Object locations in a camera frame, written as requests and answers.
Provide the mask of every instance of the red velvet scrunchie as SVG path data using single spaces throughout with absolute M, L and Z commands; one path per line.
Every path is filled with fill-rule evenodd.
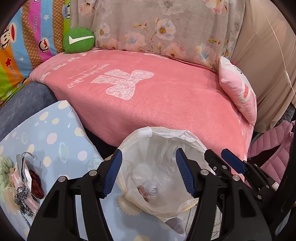
M 42 190 L 40 177 L 33 170 L 30 170 L 29 172 L 30 172 L 30 176 L 32 178 L 32 188 L 31 188 L 32 194 L 39 199 L 43 199 L 44 192 Z

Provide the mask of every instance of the blue gripper pad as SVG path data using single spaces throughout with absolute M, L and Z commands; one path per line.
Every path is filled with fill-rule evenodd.
M 187 192 L 189 192 L 192 196 L 195 196 L 196 190 L 194 187 L 194 177 L 188 167 L 188 164 L 186 163 L 184 156 L 180 151 L 180 148 L 176 151 L 176 162 Z
M 226 161 L 237 173 L 245 174 L 246 169 L 244 163 L 234 155 L 230 150 L 223 149 L 221 157 Z
M 105 197 L 112 191 L 117 174 L 121 167 L 121 163 L 122 163 L 121 150 L 118 149 L 118 151 L 116 151 L 116 153 L 113 154 L 111 160 L 112 160 L 112 163 L 104 178 L 103 195 Z

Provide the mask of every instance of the colorful striped blanket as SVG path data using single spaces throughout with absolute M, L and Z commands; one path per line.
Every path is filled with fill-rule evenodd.
M 28 81 L 31 71 L 63 51 L 70 29 L 70 0 L 28 0 L 0 39 L 0 107 Z

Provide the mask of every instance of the blue polka dot fabric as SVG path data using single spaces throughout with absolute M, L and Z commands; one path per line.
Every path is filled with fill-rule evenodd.
M 26 151 L 35 157 L 26 156 L 30 162 L 29 168 L 39 174 L 45 194 L 59 176 L 68 179 L 82 177 L 88 171 L 97 169 L 103 161 L 67 101 L 56 102 L 31 116 L 0 142 L 0 154 L 9 157 L 14 164 L 16 156 Z M 101 204 L 114 241 L 184 239 L 183 235 L 176 233 L 157 217 L 127 201 L 117 184 L 101 200 Z M 26 240 L 29 227 L 20 212 L 9 212 L 1 198 L 0 206 L 15 230 Z M 76 196 L 76 212 L 80 237 L 87 240 L 80 196 Z M 26 219 L 32 224 L 31 217 L 26 216 Z

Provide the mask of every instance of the beige cushion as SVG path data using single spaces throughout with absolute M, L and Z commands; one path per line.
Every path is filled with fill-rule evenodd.
M 231 61 L 246 75 L 256 93 L 258 115 L 254 130 L 261 133 L 274 127 L 289 103 L 295 105 L 296 101 L 284 74 L 280 47 L 264 12 L 279 40 L 296 90 L 294 32 L 270 0 L 246 0 L 244 20 Z

